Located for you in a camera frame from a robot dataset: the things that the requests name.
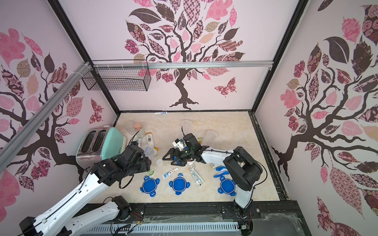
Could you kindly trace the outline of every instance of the cable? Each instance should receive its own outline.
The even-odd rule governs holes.
[[[134,174],[131,175],[131,179],[130,179],[129,182],[128,182],[125,186],[123,186],[123,187],[121,187],[121,181],[122,181],[122,180],[120,180],[120,181],[119,181],[119,184],[118,184],[119,188],[120,188],[120,189],[124,189],[124,188],[126,188],[126,187],[131,183],[131,181],[133,180],[133,178],[134,178]]]

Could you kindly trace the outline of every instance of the wire basket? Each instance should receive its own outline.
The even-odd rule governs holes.
[[[143,66],[95,65],[94,70],[100,75],[108,90],[147,91],[151,82],[147,61],[131,61],[143,63]],[[88,90],[101,90],[91,71],[84,75],[83,82]]]

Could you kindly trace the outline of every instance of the patterned butterfly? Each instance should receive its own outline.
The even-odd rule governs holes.
[[[97,105],[97,103],[92,98],[91,98],[91,104],[92,104],[92,108],[94,110],[94,114],[89,119],[89,124],[92,124],[96,121],[97,122],[102,121],[100,113],[102,112],[103,108],[101,108],[100,105]]]
[[[235,77],[228,82],[227,86],[216,86],[215,89],[220,91],[220,93],[226,97],[228,92],[234,92],[236,89]]]

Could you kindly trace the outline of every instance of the toothpaste tube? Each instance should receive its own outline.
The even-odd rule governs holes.
[[[165,173],[165,174],[163,175],[163,178],[164,178],[164,179],[167,178],[168,176],[170,176],[170,175],[171,175],[173,172],[175,172],[176,170],[178,170],[177,167],[174,168],[173,170],[168,171],[167,173]]]

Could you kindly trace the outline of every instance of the wall mural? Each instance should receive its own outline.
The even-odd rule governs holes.
[[[363,217],[360,192],[378,216],[378,191],[366,189],[378,189],[378,182],[368,175],[378,171],[378,162],[365,161],[363,156],[355,158],[349,151],[365,150],[378,154],[376,147],[364,145],[366,140],[360,137],[365,133],[378,141],[378,105],[367,106],[367,100],[378,99],[378,74],[374,74],[376,69],[374,73],[365,73],[369,67],[378,69],[378,58],[373,60],[372,48],[366,43],[372,46],[378,43],[378,5],[362,7],[365,10],[362,24],[356,19],[344,19],[344,38],[325,39],[329,43],[328,54],[316,45],[307,65],[304,61],[295,65],[295,78],[287,83],[289,89],[280,97],[289,109],[284,116],[288,117],[288,127],[292,131],[290,144],[285,153],[272,148],[279,157],[279,169],[283,165],[289,178],[288,162],[294,149],[299,142],[307,143],[304,151],[310,152],[311,161],[318,157],[322,160],[320,177],[323,182],[329,179],[338,195]],[[328,67],[330,62],[335,67]],[[319,91],[319,84],[326,88]],[[341,232],[359,235],[346,225],[333,223],[329,213],[325,214],[320,207],[319,210],[322,213],[318,216],[319,223],[324,230],[330,226],[334,231],[332,235],[344,235]]]
[[[126,21],[127,28],[136,42],[128,39],[125,49],[135,55],[135,63],[144,59],[149,62],[238,61],[244,55],[244,53],[235,52],[243,41],[232,41],[239,29],[232,28],[237,20],[236,10],[232,8],[228,11],[232,0],[225,2],[201,0],[203,3],[200,0],[183,0],[182,12],[178,11],[181,0],[134,0],[134,2],[145,7],[136,9],[130,14],[144,23],[138,25]],[[200,19],[200,13],[203,11],[207,11],[206,17]],[[157,22],[161,22],[161,26],[150,27],[151,24]],[[147,54],[140,54],[139,50],[144,50]],[[219,53],[220,50],[231,51],[231,53]],[[185,78],[188,81],[197,80],[199,76],[210,80],[211,76],[220,76],[228,71],[226,68],[208,68],[206,71],[200,71],[197,68],[178,68],[151,69],[150,73],[152,76],[156,75],[156,80],[162,79],[166,83],[175,80],[174,84],[179,89],[181,98],[170,107],[182,104],[183,108],[191,110],[187,104],[198,104],[198,102],[189,98],[183,80]],[[226,96],[229,92],[235,91],[235,88],[235,78],[232,78],[227,86],[217,86],[214,89]]]

